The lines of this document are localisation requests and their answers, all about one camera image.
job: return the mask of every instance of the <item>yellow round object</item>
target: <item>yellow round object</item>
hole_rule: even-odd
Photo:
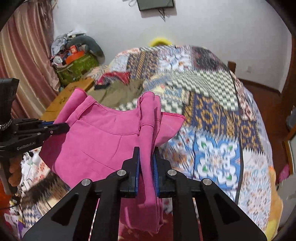
[[[149,44],[150,47],[155,47],[160,45],[172,45],[172,42],[166,38],[158,37],[153,39]]]

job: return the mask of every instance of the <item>wooden floor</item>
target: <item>wooden floor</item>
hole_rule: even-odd
[[[274,169],[278,178],[279,173],[288,163],[283,140],[288,135],[285,117],[279,107],[280,96],[276,92],[262,87],[244,83],[245,87],[253,94],[262,115],[266,132],[272,147]]]

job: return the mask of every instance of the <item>baseboard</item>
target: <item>baseboard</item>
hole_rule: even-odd
[[[256,83],[256,82],[253,82],[253,81],[250,81],[250,80],[244,80],[244,79],[239,79],[244,85],[252,85],[252,86],[256,86],[256,87],[259,87],[259,88],[262,88],[262,89],[266,89],[268,91],[272,91],[274,93],[277,93],[279,96],[281,95],[281,92],[279,90],[276,90],[274,88],[271,88],[271,87],[268,87],[266,85],[262,85],[262,84],[259,84],[259,83]]]

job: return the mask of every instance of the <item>wall outlet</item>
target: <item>wall outlet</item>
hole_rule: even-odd
[[[248,72],[248,73],[251,73],[251,72],[252,72],[252,67],[251,67],[251,66],[248,66],[248,68],[247,68],[247,72]]]

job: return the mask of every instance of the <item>wooden table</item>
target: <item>wooden table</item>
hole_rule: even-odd
[[[93,84],[94,80],[92,78],[86,78],[84,80],[70,83],[65,89],[61,91],[61,93],[59,93],[59,95],[54,99],[54,101],[39,119],[45,121],[54,121],[76,88],[88,91],[93,86]]]

